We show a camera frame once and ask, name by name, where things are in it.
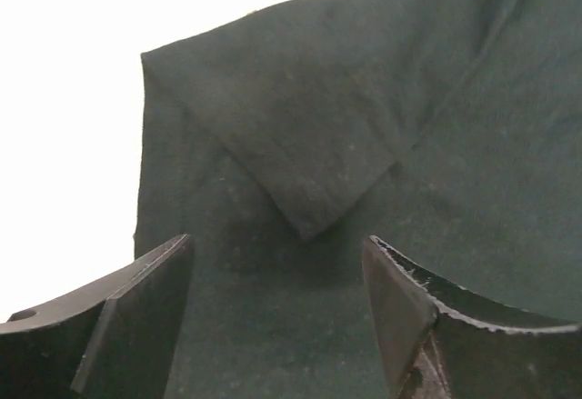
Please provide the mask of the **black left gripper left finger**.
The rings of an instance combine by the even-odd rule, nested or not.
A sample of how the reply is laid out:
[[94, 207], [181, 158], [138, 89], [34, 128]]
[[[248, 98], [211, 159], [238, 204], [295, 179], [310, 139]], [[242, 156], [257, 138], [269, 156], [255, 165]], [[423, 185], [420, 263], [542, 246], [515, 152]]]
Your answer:
[[1, 325], [4, 398], [161, 398], [194, 269], [176, 236]]

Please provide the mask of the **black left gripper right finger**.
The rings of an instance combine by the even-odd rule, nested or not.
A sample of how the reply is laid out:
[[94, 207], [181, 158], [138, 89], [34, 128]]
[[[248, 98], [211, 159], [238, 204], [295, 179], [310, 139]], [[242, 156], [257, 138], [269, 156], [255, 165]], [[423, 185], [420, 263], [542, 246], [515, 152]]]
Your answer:
[[579, 324], [475, 294], [376, 236], [362, 266], [390, 397], [580, 397]]

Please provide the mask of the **black t shirt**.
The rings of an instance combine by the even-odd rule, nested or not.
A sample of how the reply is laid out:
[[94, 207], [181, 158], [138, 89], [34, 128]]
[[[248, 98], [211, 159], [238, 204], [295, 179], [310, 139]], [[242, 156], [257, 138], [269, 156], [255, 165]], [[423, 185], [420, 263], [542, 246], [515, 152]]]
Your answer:
[[581, 317], [581, 0], [293, 0], [144, 53], [135, 253], [196, 251], [168, 398], [384, 398], [375, 235]]

